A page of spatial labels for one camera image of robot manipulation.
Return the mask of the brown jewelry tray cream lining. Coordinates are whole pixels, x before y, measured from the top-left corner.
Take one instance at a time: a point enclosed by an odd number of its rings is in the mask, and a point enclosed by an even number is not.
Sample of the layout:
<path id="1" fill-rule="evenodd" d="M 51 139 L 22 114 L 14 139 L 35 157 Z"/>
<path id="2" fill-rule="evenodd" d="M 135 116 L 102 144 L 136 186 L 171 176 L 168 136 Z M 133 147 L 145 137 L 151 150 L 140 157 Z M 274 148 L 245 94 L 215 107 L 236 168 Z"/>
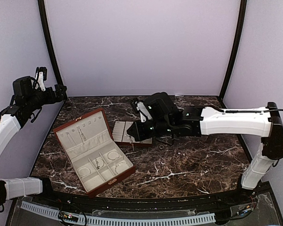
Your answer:
<path id="1" fill-rule="evenodd" d="M 118 145 L 131 145 L 129 135 L 127 134 L 127 130 L 133 124 L 132 121 L 116 121 L 114 124 L 112 136 L 114 141 Z M 134 139 L 134 146 L 151 146 L 152 139 L 146 139 L 143 141 L 135 141 Z"/>

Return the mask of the brown jewelry box cream lining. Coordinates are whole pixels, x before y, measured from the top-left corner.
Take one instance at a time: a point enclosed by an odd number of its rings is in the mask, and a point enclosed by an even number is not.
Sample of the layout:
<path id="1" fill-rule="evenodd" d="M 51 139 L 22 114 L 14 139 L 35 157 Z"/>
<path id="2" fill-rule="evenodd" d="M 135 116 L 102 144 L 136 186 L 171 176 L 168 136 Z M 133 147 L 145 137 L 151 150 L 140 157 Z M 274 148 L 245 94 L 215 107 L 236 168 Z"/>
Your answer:
<path id="1" fill-rule="evenodd" d="M 136 171 L 113 140 L 103 108 L 55 128 L 54 133 L 90 198 Z M 127 162 L 130 168 L 116 174 L 115 165 L 120 162 Z"/>

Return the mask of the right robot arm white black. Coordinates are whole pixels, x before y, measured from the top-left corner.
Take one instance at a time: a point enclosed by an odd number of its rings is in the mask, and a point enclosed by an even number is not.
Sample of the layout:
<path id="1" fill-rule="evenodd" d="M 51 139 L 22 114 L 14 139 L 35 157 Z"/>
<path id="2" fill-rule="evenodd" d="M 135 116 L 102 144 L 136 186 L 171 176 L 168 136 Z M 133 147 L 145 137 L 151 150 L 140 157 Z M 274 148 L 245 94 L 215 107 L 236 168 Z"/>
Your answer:
<path id="1" fill-rule="evenodd" d="M 244 134 L 261 138 L 261 144 L 249 167 L 241 177 L 240 187 L 232 192 L 231 200 L 242 204 L 270 167 L 283 158 L 283 123 L 276 104 L 254 109 L 221 109 L 211 106 L 186 107 L 139 103 L 141 119 L 135 121 L 127 134 L 135 141 L 152 137 L 176 135 L 200 137 L 214 134 Z"/>

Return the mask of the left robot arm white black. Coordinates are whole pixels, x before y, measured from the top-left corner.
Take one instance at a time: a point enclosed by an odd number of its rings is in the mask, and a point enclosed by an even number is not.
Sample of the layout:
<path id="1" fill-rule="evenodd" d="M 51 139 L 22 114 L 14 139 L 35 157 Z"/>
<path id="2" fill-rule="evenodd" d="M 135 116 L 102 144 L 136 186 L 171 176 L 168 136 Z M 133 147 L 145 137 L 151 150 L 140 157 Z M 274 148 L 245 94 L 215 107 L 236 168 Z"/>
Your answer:
<path id="1" fill-rule="evenodd" d="M 14 95 L 10 105 L 0 112 L 0 156 L 12 138 L 30 121 L 34 122 L 44 105 L 61 102 L 66 96 L 66 86 L 56 84 L 54 88 L 33 88 L 32 84 L 14 85 Z M 39 178 L 0 179 L 0 206 L 7 200 L 38 194 L 47 205 L 57 202 L 57 194 Z"/>

